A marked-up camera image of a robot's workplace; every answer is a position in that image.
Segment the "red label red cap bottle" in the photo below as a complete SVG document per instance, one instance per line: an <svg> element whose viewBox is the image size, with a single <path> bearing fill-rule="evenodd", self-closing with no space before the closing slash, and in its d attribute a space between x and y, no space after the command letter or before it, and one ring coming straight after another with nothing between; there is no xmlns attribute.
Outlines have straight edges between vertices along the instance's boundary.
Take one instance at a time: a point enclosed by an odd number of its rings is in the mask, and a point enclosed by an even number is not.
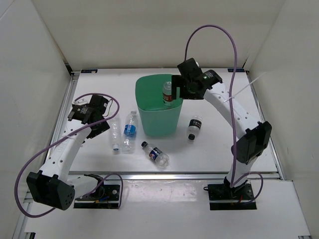
<svg viewBox="0 0 319 239"><path fill-rule="evenodd" d="M165 82L162 88L162 97L163 97L164 104L168 107L172 106L173 104L171 91L172 91L171 82L170 81Z"/></svg>

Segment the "clear unlabelled plastic bottle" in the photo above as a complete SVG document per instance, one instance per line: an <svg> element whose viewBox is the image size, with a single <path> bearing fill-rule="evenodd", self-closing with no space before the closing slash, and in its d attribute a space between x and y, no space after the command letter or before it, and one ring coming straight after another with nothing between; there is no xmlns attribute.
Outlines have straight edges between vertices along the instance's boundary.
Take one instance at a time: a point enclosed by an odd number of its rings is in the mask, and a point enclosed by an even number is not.
<svg viewBox="0 0 319 239"><path fill-rule="evenodd" d="M110 125L110 146L114 152L120 151L121 143L121 123L119 117L114 117L109 121Z"/></svg>

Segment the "black label small bottle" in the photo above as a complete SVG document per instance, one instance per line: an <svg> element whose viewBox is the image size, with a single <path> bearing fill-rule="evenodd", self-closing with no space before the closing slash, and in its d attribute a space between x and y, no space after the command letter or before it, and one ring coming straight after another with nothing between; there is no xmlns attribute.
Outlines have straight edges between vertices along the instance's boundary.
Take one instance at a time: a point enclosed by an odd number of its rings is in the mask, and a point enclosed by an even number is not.
<svg viewBox="0 0 319 239"><path fill-rule="evenodd" d="M202 126L202 117L192 116L187 128L187 137L190 141L194 141L199 133Z"/></svg>

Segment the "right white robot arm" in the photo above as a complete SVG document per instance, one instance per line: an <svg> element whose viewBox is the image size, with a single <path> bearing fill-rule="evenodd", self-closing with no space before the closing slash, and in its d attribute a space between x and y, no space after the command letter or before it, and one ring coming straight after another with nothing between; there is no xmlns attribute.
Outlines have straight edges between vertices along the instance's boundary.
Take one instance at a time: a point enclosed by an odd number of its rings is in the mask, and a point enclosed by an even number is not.
<svg viewBox="0 0 319 239"><path fill-rule="evenodd" d="M222 78L213 70L200 75L173 75L173 99L206 100L213 105L233 128L233 163L224 183L224 194L235 199L242 193L253 163L267 148L272 126L251 116L229 96Z"/></svg>

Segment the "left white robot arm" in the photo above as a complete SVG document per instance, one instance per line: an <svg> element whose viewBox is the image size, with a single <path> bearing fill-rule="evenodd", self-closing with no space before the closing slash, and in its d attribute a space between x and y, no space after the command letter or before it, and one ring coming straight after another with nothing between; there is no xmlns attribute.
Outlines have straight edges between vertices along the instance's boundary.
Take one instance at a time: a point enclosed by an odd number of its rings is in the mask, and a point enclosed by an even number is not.
<svg viewBox="0 0 319 239"><path fill-rule="evenodd" d="M38 172L30 172L27 176L26 182L35 202L67 210L75 199L84 195L90 195L93 199L103 197L105 188L102 177L85 174L68 180L68 174L84 141L110 128L103 117L106 108L106 103L101 106L72 106L65 132L49 159Z"/></svg>

